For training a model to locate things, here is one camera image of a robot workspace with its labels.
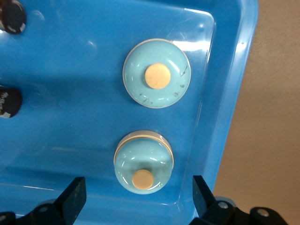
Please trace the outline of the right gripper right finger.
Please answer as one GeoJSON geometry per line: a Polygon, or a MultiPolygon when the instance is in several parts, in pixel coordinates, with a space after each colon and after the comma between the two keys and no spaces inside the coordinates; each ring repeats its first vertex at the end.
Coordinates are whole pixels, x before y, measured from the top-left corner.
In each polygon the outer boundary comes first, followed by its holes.
{"type": "Polygon", "coordinates": [[[226,200],[217,200],[201,175],[193,176],[193,202],[198,217],[193,225],[286,225],[273,209],[253,207],[249,213],[226,200]]]}

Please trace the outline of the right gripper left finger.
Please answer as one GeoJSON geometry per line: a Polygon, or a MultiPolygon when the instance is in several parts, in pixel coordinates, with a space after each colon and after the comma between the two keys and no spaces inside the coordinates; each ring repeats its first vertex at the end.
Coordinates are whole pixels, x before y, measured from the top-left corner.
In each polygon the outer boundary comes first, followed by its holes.
{"type": "Polygon", "coordinates": [[[12,211],[0,213],[2,225],[72,225],[87,199],[84,177],[76,177],[52,203],[44,203],[23,217],[12,211]]]}

